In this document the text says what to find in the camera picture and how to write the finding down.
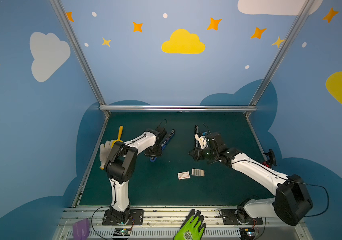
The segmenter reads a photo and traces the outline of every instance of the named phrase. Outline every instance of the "purple plastic scoop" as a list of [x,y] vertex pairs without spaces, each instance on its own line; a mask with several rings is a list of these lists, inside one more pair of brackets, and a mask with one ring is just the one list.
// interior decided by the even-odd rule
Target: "purple plastic scoop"
[[72,225],[74,240],[86,240],[89,234],[88,218],[78,221]]

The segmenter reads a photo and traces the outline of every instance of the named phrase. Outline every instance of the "black and green glove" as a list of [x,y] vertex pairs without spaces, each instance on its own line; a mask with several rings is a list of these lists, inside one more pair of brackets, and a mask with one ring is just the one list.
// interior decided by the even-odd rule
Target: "black and green glove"
[[196,211],[195,214],[195,209],[192,209],[174,240],[200,240],[206,229],[206,224],[203,221],[204,216],[200,215],[200,211]]

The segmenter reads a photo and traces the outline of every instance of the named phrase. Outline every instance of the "blue tool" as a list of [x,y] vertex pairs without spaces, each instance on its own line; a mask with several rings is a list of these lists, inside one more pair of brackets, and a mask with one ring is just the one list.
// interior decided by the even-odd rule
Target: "blue tool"
[[[165,149],[165,146],[167,146],[168,142],[172,139],[174,134],[175,134],[175,129],[172,129],[172,131],[170,132],[168,137],[162,142],[162,144],[160,144],[160,146],[162,146],[162,151]],[[149,161],[154,162],[156,159],[157,159],[157,157],[150,157]]]

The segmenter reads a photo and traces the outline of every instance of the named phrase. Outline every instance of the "green work mat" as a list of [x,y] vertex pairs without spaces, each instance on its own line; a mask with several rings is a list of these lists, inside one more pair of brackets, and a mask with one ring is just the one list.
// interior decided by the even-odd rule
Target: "green work mat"
[[[112,113],[102,143],[117,139],[123,126],[122,141],[155,129],[163,120],[167,134],[175,129],[161,157],[150,162],[144,152],[137,157],[135,171],[129,180],[131,205],[238,205],[247,198],[270,198],[273,195],[262,185],[241,172],[219,162],[207,165],[207,160],[194,161],[188,152],[194,146],[194,128],[221,133],[228,147],[235,147],[252,159],[262,162],[255,138],[243,113]],[[99,151],[84,188],[80,205],[110,205],[112,189],[105,170],[101,170]],[[203,169],[204,177],[192,176],[178,180],[178,172]]]

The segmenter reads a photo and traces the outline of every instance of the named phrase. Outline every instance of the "blue wall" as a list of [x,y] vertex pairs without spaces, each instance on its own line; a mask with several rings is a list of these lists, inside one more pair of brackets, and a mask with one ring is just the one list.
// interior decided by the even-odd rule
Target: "blue wall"
[[[328,23],[323,17],[332,7],[339,13]],[[250,116],[263,149],[275,151],[276,170],[296,173],[305,182],[328,189],[329,210],[305,218],[314,240],[342,239],[342,104],[326,88],[329,76],[339,71],[342,0],[324,0],[279,66],[258,111]],[[322,212],[324,191],[317,187],[309,191],[314,201],[309,214]]]
[[[63,0],[63,5],[72,12],[70,23],[108,104],[215,105],[208,96],[234,94],[264,77],[278,51],[272,44],[278,36],[284,39],[295,19],[245,14],[232,0]],[[207,30],[210,18],[222,19],[217,31]],[[133,31],[133,22],[143,23],[142,32]],[[260,39],[251,39],[256,27],[266,30]],[[180,28],[197,34],[206,49],[200,54],[163,52],[162,44]],[[110,47],[102,45],[103,38],[111,40]]]
[[34,32],[68,42],[48,0],[0,0],[0,239],[53,236],[105,118],[72,49],[35,79]]

